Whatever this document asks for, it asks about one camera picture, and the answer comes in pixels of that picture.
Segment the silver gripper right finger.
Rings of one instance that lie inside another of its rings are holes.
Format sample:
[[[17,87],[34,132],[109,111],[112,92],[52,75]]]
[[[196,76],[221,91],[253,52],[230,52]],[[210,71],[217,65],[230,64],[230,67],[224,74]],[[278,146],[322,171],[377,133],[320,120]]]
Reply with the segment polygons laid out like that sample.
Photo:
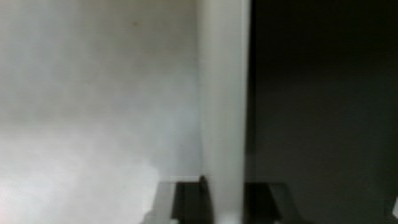
[[[301,215],[285,183],[248,183],[244,224],[313,224]]]

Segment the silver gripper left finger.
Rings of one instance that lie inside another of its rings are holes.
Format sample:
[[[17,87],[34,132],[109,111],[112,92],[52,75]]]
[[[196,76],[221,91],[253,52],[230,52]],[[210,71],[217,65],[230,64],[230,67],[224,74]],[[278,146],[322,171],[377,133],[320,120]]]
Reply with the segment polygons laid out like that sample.
[[[214,204],[203,176],[159,184],[153,208],[141,224],[214,224]]]

